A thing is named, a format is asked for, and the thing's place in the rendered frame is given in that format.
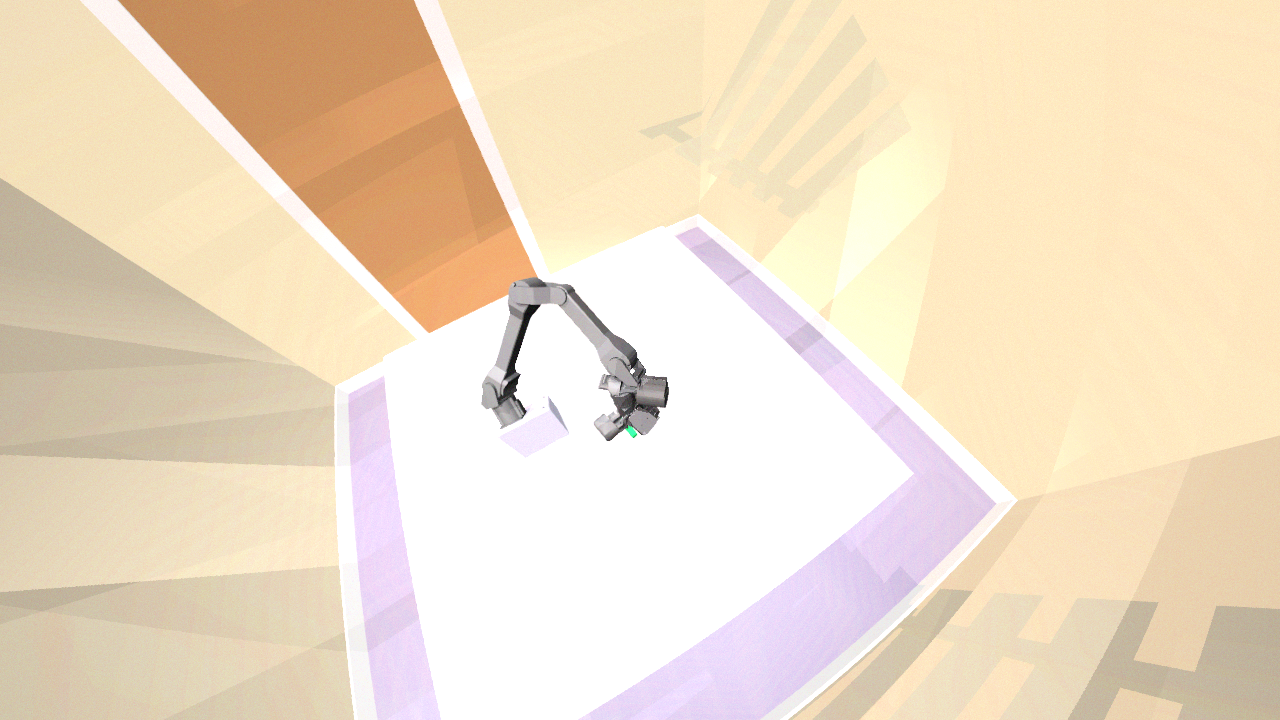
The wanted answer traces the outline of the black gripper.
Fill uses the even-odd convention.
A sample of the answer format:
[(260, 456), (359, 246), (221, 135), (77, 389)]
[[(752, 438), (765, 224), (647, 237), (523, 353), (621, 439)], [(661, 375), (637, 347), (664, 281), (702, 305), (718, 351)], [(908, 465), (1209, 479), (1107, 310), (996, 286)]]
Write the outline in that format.
[(627, 406), (618, 406), (613, 404), (617, 410), (612, 411), (608, 416), (603, 413), (602, 416), (598, 416), (596, 420), (593, 421), (593, 425), (605, 441), (613, 439), (623, 430), (628, 430), (628, 427), (625, 425), (623, 420), (626, 415), (634, 413), (635, 404), (637, 404), (636, 398)]

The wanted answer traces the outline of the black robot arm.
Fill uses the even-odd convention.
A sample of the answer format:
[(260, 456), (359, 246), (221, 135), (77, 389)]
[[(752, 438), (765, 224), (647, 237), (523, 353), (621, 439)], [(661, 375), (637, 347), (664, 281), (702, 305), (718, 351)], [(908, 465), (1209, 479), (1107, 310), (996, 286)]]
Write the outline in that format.
[(538, 277), (515, 281), (509, 284), (507, 305), (509, 318), (497, 363), (483, 380), (481, 398), (481, 406), (495, 414), (500, 430), (521, 421), (527, 413), (515, 396), (521, 375), (515, 364), (531, 318), (541, 305), (558, 305), (596, 348), (602, 365), (611, 374), (602, 374), (598, 389), (607, 389), (618, 406), (627, 406), (636, 398), (634, 413), (625, 416), (625, 425), (632, 427), (640, 436), (648, 436), (657, 427), (660, 419), (658, 407), (666, 409), (669, 398), (668, 377), (645, 375), (646, 369), (637, 359), (636, 348), (612, 333), (572, 284)]

